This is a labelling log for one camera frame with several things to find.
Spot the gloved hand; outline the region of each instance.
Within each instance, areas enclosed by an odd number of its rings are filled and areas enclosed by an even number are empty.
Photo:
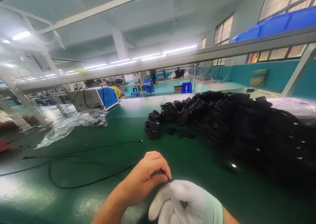
[[[182,180],[175,180],[158,191],[149,208],[149,220],[155,220],[158,215],[158,224],[224,223],[221,203],[201,187]]]

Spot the worker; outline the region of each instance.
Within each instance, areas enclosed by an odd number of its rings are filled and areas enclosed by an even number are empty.
[[[162,173],[153,175],[159,170]],[[120,224],[128,207],[140,204],[157,185],[171,179],[165,158],[159,152],[147,152],[110,193],[92,224]],[[238,224],[215,197],[189,181],[175,180],[158,191],[149,208],[149,220],[158,215],[159,224]]]

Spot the blue chair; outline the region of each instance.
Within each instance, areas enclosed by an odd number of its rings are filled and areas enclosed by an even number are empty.
[[[145,85],[144,91],[147,91],[146,93],[152,93],[152,92],[155,93],[155,89],[154,89],[153,84]]]
[[[191,82],[182,83],[181,94],[184,94],[184,93],[192,93],[192,84],[191,84]]]
[[[131,97],[133,98],[133,97],[142,97],[141,96],[141,92],[132,92],[131,93]]]

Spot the green table surface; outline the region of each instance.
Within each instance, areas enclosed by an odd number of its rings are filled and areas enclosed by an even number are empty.
[[[110,145],[78,154],[80,157],[52,163],[52,175],[62,186],[76,186],[111,175],[138,161],[147,151],[163,154],[173,179],[189,180],[203,187],[232,213],[240,223],[313,223],[315,201],[301,197],[280,184],[251,170],[228,172],[214,160],[214,152],[199,139],[179,139],[164,134],[150,140],[144,132],[148,113],[160,104],[192,96],[172,96],[122,100],[110,110],[108,126],[75,127],[65,138],[45,148],[32,149],[45,132],[25,136],[12,144],[14,149],[0,154],[0,174],[31,167],[45,159],[22,160],[29,155],[56,155]],[[90,223],[113,188],[128,171],[99,183],[72,190],[56,188],[48,179],[48,167],[0,177],[0,223]],[[125,212],[123,223],[149,223],[147,211],[155,189],[138,206]]]

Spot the white machine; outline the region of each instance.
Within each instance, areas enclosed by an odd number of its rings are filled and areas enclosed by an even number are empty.
[[[78,112],[89,108],[103,108],[108,110],[119,103],[115,89],[108,86],[71,91],[68,95]]]

